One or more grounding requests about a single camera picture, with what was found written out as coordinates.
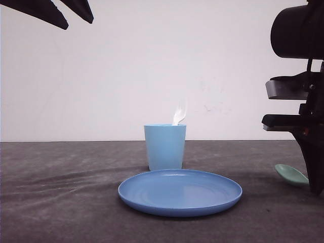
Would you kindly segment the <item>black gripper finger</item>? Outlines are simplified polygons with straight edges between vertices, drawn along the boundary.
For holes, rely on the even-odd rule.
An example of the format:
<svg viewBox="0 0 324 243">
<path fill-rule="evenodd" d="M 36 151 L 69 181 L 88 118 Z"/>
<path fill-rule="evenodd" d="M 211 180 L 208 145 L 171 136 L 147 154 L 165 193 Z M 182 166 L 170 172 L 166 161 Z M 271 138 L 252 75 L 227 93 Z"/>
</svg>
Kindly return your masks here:
<svg viewBox="0 0 324 243">
<path fill-rule="evenodd" d="M 1 0 L 1 5 L 41 19 L 61 29 L 68 28 L 66 19 L 52 1 Z"/>
<path fill-rule="evenodd" d="M 83 20 L 92 24 L 94 16 L 87 0 L 61 0 L 70 10 L 76 13 Z"/>
</svg>

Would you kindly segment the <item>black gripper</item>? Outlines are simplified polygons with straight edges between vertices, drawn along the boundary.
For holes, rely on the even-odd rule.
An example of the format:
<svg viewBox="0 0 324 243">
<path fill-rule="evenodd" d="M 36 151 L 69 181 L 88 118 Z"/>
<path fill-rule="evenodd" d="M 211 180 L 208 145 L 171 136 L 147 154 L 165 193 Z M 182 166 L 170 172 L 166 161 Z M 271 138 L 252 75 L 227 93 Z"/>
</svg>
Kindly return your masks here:
<svg viewBox="0 0 324 243">
<path fill-rule="evenodd" d="M 307 81 L 304 90 L 308 92 L 305 103 L 300 104 L 298 114 L 267 114 L 262 118 L 263 129 L 276 132 L 300 132 L 308 135 L 311 129 L 323 129 L 323 66 L 319 72 L 312 72 L 312 59 L 307 62 Z M 323 191 L 323 140 L 295 137 L 307 169 L 310 191 L 320 195 Z"/>
</svg>

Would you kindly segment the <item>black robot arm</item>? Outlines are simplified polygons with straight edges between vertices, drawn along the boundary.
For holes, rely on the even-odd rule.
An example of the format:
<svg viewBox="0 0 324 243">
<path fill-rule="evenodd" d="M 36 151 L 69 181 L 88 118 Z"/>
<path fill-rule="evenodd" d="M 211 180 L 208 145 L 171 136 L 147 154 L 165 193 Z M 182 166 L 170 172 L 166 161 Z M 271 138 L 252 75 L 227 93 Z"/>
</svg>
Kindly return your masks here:
<svg viewBox="0 0 324 243">
<path fill-rule="evenodd" d="M 275 54 L 306 59 L 306 71 L 272 77 L 266 82 L 269 99 L 303 100 L 299 113 L 266 114 L 266 131 L 290 132 L 298 142 L 307 169 L 310 191 L 323 192 L 323 69 L 313 72 L 313 60 L 323 60 L 323 1 L 290 7 L 276 16 L 270 33 Z"/>
</svg>

